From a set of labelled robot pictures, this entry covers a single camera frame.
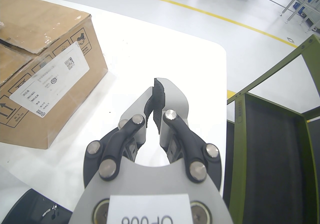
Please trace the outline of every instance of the white label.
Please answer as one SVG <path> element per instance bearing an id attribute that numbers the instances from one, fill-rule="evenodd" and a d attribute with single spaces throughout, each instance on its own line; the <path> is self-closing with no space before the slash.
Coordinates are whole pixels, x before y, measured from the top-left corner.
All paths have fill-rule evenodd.
<path id="1" fill-rule="evenodd" d="M 189 196 L 111 195 L 106 224 L 193 224 Z"/>
<path id="2" fill-rule="evenodd" d="M 88 63 L 76 41 L 30 77 L 9 98 L 43 118 L 88 70 Z"/>

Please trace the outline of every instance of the barcode sticker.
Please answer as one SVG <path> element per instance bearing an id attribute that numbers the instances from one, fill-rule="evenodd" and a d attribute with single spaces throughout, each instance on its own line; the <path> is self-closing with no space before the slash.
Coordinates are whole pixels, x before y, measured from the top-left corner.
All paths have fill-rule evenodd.
<path id="1" fill-rule="evenodd" d="M 73 85 L 89 71 L 78 42 L 59 53 L 9 98 L 44 117 Z"/>

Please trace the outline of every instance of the product box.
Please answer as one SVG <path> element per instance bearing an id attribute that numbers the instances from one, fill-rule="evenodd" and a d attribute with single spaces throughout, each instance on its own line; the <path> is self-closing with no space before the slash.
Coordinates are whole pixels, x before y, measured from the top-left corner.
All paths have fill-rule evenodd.
<path id="1" fill-rule="evenodd" d="M 91 15 L 0 0 L 0 142 L 47 149 L 108 69 Z"/>

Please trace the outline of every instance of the metal bolt head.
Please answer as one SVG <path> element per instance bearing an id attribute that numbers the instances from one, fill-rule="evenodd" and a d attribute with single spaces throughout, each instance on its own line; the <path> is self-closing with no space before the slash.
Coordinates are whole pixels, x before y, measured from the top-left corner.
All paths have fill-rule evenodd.
<path id="1" fill-rule="evenodd" d="M 207 154 L 212 158 L 217 158 L 219 155 L 218 148 L 211 143 L 207 144 L 207 146 L 205 147 L 205 150 L 207 151 Z"/>
<path id="2" fill-rule="evenodd" d="M 209 209 L 199 201 L 190 203 L 193 224 L 211 224 Z"/>
<path id="3" fill-rule="evenodd" d="M 118 129 L 121 129 L 127 122 L 128 122 L 127 119 L 120 120 L 118 123 Z"/>
<path id="4" fill-rule="evenodd" d="M 101 144 L 97 140 L 92 141 L 91 143 L 88 144 L 87 152 L 90 154 L 96 154 L 99 151 L 100 146 Z"/>
<path id="5" fill-rule="evenodd" d="M 99 175 L 102 178 L 113 176 L 117 169 L 116 162 L 112 159 L 103 160 L 99 166 Z"/>
<path id="6" fill-rule="evenodd" d="M 136 114 L 132 117 L 132 121 L 135 124 L 141 124 L 143 122 L 143 116 L 141 114 Z"/>
<path id="7" fill-rule="evenodd" d="M 92 212 L 92 223 L 106 224 L 109 210 L 109 199 L 100 201 Z"/>
<path id="8" fill-rule="evenodd" d="M 174 120 L 177 118 L 177 113 L 172 110 L 172 109 L 168 109 L 165 113 L 164 113 L 165 117 L 169 120 Z"/>
<path id="9" fill-rule="evenodd" d="M 198 181 L 203 181 L 207 176 L 207 169 L 200 161 L 193 161 L 189 166 L 191 176 Z"/>

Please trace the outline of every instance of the green frame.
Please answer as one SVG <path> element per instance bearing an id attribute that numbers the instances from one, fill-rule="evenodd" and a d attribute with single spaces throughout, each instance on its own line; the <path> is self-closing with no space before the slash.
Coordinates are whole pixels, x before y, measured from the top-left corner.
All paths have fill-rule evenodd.
<path id="1" fill-rule="evenodd" d="M 302 55 L 309 69 L 313 82 L 320 95 L 320 40 L 315 35 L 309 37 L 299 47 L 277 63 L 274 67 L 261 75 L 258 79 L 246 86 L 227 100 L 227 105 L 235 101 L 234 117 L 234 146 L 233 170 L 230 194 L 229 212 L 235 224 L 242 224 L 247 175 L 247 125 L 246 100 L 253 100 L 259 104 L 266 104 L 269 108 L 291 116 L 297 121 L 300 146 L 303 150 L 301 162 L 305 169 L 306 179 L 306 212 L 305 223 L 319 223 L 319 193 L 315 159 L 307 120 L 320 116 L 320 106 L 304 113 L 298 113 L 279 104 L 249 93 L 249 91 L 273 74 L 281 70 L 291 61 Z"/>

